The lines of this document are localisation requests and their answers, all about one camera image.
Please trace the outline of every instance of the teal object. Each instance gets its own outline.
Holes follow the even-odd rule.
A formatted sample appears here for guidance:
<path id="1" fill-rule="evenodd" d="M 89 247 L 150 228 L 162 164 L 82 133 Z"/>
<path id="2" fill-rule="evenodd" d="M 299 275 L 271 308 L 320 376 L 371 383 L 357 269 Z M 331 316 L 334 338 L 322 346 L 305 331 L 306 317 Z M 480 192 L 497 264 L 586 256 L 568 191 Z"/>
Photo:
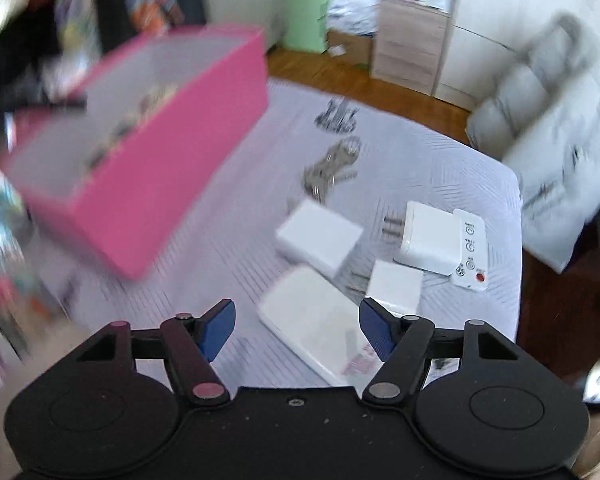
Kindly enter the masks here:
<path id="1" fill-rule="evenodd" d="M 331 0 L 286 0 L 284 47 L 320 54 L 327 50 L 326 22 L 330 3 Z"/>

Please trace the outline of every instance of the white sheet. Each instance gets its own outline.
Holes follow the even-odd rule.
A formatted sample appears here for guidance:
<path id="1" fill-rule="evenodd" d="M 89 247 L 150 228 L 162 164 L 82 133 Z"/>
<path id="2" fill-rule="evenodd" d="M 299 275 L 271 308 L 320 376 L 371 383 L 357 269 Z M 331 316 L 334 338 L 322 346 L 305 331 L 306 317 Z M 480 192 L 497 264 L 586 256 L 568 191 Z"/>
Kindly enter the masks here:
<path id="1" fill-rule="evenodd" d="M 276 253 L 274 232 L 286 218 L 287 200 L 304 198 L 302 170 L 342 136 L 315 124 L 334 96 L 278 80 L 270 81 L 269 95 L 269 110 L 214 175 L 144 281 L 123 283 L 45 234 L 27 248 L 58 297 L 73 282 L 73 316 L 93 331 L 116 319 L 129 320 L 133 328 L 157 327 L 177 312 L 197 316 L 218 300 L 232 298 L 236 330 L 214 362 L 232 392 L 241 384 L 326 385 L 260 323 L 255 305 L 290 267 Z M 358 176 L 337 184 L 326 205 L 365 231 L 336 286 L 360 302 L 362 295 L 346 285 L 364 284 L 350 272 L 370 274 L 376 258 L 391 261 L 398 240 L 382 235 L 382 222 L 387 214 L 404 214 L 407 200 L 449 212 L 462 208 L 485 221 L 490 288 L 464 290 L 426 272 L 419 314 L 448 328 L 479 318 L 515 338 L 522 245 L 513 172 L 420 124 L 357 103 L 349 108 L 360 109 L 352 132 L 363 143 L 354 165 Z M 138 369 L 165 380 L 161 364 L 142 363 Z"/>

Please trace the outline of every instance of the white remote control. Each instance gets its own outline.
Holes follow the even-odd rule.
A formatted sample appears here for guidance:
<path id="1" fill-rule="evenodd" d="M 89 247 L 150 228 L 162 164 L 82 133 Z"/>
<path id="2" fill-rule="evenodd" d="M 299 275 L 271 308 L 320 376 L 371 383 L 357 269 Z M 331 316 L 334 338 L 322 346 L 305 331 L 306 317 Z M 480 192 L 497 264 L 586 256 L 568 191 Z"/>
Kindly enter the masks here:
<path id="1" fill-rule="evenodd" d="M 486 290 L 489 286 L 489 249 L 484 220 L 462 209 L 454 209 L 454 215 L 462 221 L 462 260 L 451 283 L 472 290 Z"/>

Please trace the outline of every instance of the pink box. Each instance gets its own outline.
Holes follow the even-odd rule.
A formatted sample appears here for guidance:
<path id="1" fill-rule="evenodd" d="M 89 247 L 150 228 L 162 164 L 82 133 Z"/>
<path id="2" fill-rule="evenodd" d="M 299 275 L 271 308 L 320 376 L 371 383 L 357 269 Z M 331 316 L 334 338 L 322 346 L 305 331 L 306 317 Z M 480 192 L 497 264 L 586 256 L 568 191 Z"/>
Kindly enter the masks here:
<path id="1" fill-rule="evenodd" d="M 85 178 L 91 153 L 160 84 L 179 85 L 176 96 Z M 77 92 L 88 96 L 86 113 L 18 120 L 18 145 L 0 166 L 53 232 L 140 278 L 266 110 L 262 34 L 227 25 L 137 38 L 104 58 Z"/>

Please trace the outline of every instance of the brown floor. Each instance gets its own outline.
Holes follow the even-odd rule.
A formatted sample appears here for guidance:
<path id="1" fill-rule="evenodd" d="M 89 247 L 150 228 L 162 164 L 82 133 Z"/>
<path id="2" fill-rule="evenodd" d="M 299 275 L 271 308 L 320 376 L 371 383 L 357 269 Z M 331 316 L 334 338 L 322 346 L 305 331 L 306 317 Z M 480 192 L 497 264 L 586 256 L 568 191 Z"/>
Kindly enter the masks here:
<path id="1" fill-rule="evenodd" d="M 371 79 L 368 72 L 331 59 L 278 48 L 269 55 L 272 76 L 351 97 L 468 144 L 469 113 L 400 86 Z M 555 274 L 523 254 L 518 343 L 563 378 L 574 378 L 600 357 L 600 249 L 596 225 L 581 236 L 564 273 Z"/>

